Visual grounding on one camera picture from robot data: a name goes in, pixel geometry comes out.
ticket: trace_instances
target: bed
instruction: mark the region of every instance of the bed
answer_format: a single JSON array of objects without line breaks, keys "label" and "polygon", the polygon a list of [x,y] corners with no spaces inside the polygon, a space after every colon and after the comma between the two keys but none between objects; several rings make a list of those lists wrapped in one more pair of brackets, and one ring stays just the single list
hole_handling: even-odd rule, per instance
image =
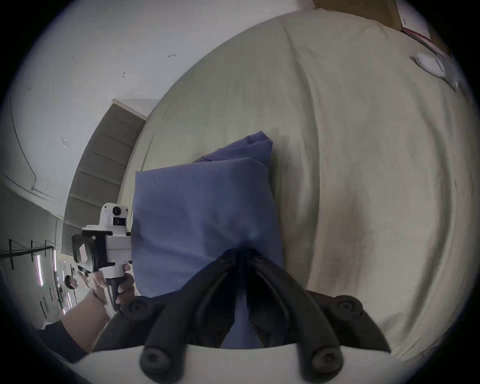
[{"label": "bed", "polygon": [[137,171],[264,131],[287,271],[357,297],[394,356],[418,355],[468,297],[480,224],[477,114],[418,52],[429,53],[397,30],[324,9],[250,28],[153,110],[119,203],[132,206]]}]

